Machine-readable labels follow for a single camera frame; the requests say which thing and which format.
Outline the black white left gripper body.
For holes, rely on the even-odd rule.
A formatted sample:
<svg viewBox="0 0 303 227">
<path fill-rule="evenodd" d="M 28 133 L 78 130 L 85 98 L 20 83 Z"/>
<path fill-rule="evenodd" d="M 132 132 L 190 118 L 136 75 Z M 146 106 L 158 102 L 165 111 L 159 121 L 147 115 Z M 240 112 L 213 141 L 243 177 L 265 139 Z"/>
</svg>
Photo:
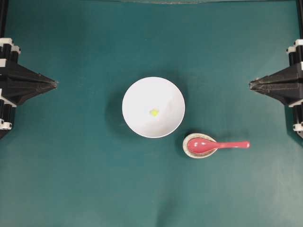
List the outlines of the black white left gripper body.
<svg viewBox="0 0 303 227">
<path fill-rule="evenodd" d="M 14 45 L 11 38 L 0 39 L 0 69 L 3 70 L 8 67 L 8 62 L 18 62 L 21 50 L 19 46 Z M 0 139 L 5 137 L 10 130 L 12 130 L 15 121 L 15 112 L 17 105 L 10 101 L 4 95 L 5 77 L 3 73 L 0 74 Z"/>
</svg>

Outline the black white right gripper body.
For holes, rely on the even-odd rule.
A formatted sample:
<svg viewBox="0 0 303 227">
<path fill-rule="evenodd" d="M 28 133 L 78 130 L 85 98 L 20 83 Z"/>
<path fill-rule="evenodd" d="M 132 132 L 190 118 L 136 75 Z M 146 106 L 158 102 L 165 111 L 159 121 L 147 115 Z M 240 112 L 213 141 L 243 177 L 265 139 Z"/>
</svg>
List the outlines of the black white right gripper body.
<svg viewBox="0 0 303 227">
<path fill-rule="evenodd" d="M 295 40 L 292 46 L 286 50 L 289 57 L 290 66 L 296 67 L 298 79 L 295 83 L 298 85 L 298 94 L 295 95 L 294 101 L 291 101 L 289 107 L 293 112 L 293 131 L 303 137 L 303 40 Z"/>
</svg>

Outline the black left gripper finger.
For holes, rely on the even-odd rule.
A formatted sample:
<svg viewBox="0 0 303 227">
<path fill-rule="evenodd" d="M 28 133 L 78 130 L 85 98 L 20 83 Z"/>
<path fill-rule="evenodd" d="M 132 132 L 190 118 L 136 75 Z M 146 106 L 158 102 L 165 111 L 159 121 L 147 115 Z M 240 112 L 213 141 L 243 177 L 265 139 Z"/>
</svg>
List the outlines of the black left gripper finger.
<svg viewBox="0 0 303 227">
<path fill-rule="evenodd" d="M 56 84 L 55 80 L 52 80 L 40 73 L 33 72 L 15 62 L 7 61 L 4 66 L 4 75 L 10 79 L 16 79 L 20 81 L 41 82 L 48 84 Z"/>
<path fill-rule="evenodd" d="M 16 107 L 56 88 L 56 83 L 7 83 L 3 86 L 3 101 L 4 104 Z"/>
</svg>

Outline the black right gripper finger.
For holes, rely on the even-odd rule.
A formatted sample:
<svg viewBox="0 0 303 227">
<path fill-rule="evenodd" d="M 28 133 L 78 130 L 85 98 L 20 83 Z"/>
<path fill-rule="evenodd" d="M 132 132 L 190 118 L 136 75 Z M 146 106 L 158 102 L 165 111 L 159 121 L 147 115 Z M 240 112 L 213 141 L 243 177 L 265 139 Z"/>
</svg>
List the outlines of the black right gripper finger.
<svg viewBox="0 0 303 227">
<path fill-rule="evenodd" d="M 289 66 L 272 75 L 264 76 L 259 79 L 255 79 L 250 82 L 250 86 L 299 82 L 301 79 L 303 79 L 303 63 L 302 62 Z"/>
<path fill-rule="evenodd" d="M 289 107 L 303 102 L 302 84 L 250 84 L 250 90 L 274 98 Z"/>
</svg>

